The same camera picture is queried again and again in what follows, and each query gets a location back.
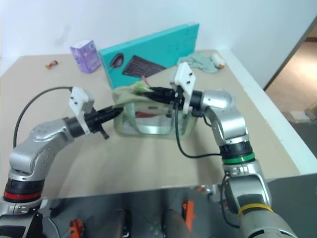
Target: floor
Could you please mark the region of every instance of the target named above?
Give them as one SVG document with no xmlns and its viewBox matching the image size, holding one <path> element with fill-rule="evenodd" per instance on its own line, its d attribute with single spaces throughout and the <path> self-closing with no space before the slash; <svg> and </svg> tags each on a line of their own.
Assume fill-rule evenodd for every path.
<svg viewBox="0 0 317 238">
<path fill-rule="evenodd" d="M 266 90 L 281 112 L 303 111 L 317 100 L 317 42 L 304 42 Z"/>
<path fill-rule="evenodd" d="M 272 208 L 301 238 L 316 238 L 317 175 L 277 179 L 268 184 L 272 195 Z M 68 222 L 80 219 L 86 226 L 87 238 L 111 236 L 111 226 L 117 209 L 129 209 L 132 213 L 133 238 L 162 238 L 161 215 L 168 208 L 181 212 L 182 203 L 195 202 L 196 219 L 192 238 L 234 238 L 238 230 L 223 220 L 219 203 L 202 192 L 191 188 L 173 188 L 126 194 L 73 198 L 63 201 L 61 213 L 52 220 L 62 238 L 69 237 Z M 236 217 L 229 219 L 236 223 Z M 44 218 L 47 238 L 56 238 L 56 231 Z"/>
</svg>

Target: black cable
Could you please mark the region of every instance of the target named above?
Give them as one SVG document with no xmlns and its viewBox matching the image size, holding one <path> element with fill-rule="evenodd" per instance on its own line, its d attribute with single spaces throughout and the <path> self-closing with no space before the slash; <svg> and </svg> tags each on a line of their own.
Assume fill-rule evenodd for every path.
<svg viewBox="0 0 317 238">
<path fill-rule="evenodd" d="M 211 154 L 205 154 L 205 155 L 188 155 L 186 154 L 183 149 L 182 146 L 180 145 L 180 140 L 179 140 L 179 131 L 178 131 L 178 102 L 175 102 L 175 133 L 176 133 L 176 141 L 177 141 L 177 146 L 178 149 L 180 150 L 180 152 L 191 159 L 199 159 L 199 158 L 203 158 L 203 157 L 208 157 L 208 156 L 215 156 L 215 155 L 220 155 L 218 153 L 211 153 Z"/>
<path fill-rule="evenodd" d="M 210 123 L 208 123 L 208 121 L 207 121 L 207 119 L 206 119 L 206 116 L 205 116 L 205 115 L 203 115 L 203 118 L 204 118 L 204 122 L 205 122 L 205 124 L 206 124 L 207 126 L 212 127 L 212 125 L 211 125 Z"/>
<path fill-rule="evenodd" d="M 223 216 L 223 219 L 224 221 L 231 227 L 234 227 L 234 228 L 240 228 L 239 225 L 235 225 L 235 224 L 232 224 L 231 222 L 228 221 L 227 217 L 226 217 L 226 214 L 225 214 L 225 211 L 224 211 L 224 207 L 223 207 L 223 202 L 222 202 L 222 193 L 223 193 L 223 187 L 224 187 L 224 182 L 226 180 L 226 177 L 227 175 L 225 174 L 223 179 L 222 179 L 222 182 L 221 182 L 221 185 L 220 185 L 220 205 L 221 205 L 221 212 L 222 212 L 222 216 Z"/>
<path fill-rule="evenodd" d="M 43 94 L 47 93 L 47 92 L 50 92 L 50 91 L 53 91 L 53 90 L 57 90 L 57 89 L 68 89 L 69 91 L 72 90 L 73 87 L 55 87 L 55 88 L 50 88 L 50 89 L 47 89 L 41 93 L 39 93 L 38 95 L 36 95 L 34 98 L 31 99 L 30 102 L 28 102 L 28 104 L 23 108 L 19 118 L 18 118 L 18 121 L 16 122 L 15 124 L 15 128 L 14 128 L 14 135 L 13 135 L 13 148 L 16 147 L 16 138 L 17 138 L 17 135 L 18 135 L 18 129 L 19 129 L 19 125 L 20 125 L 20 122 L 22 120 L 22 117 L 24 115 L 24 113 L 26 112 L 26 110 L 29 108 L 29 106 L 36 100 L 38 99 L 40 96 L 42 96 Z"/>
</svg>

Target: keyboard image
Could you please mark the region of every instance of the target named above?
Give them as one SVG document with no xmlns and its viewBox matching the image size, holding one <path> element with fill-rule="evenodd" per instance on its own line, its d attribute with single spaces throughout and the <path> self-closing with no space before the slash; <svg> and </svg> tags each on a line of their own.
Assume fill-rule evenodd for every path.
<svg viewBox="0 0 317 238">
<path fill-rule="evenodd" d="M 149 77 L 164 69 L 166 68 L 159 64 L 150 62 L 138 56 L 132 56 L 122 74 L 141 78 L 141 76 Z"/>
</svg>

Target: teal box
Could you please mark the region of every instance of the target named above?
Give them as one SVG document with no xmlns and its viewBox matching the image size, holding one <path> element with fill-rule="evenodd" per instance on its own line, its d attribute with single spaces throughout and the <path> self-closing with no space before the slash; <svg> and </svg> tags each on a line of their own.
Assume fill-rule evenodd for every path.
<svg viewBox="0 0 317 238">
<path fill-rule="evenodd" d="M 188 23 L 99 50 L 112 89 L 129 86 L 194 52 L 199 24 Z"/>
</svg>

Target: white table edge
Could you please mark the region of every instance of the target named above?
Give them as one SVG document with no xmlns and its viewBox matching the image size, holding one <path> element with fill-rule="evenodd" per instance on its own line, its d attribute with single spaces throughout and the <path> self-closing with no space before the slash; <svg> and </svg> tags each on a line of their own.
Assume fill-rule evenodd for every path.
<svg viewBox="0 0 317 238">
<path fill-rule="evenodd" d="M 317 173 L 317 159 L 265 91 L 230 49 L 218 49 L 244 91 L 262 114 L 301 175 Z"/>
</svg>

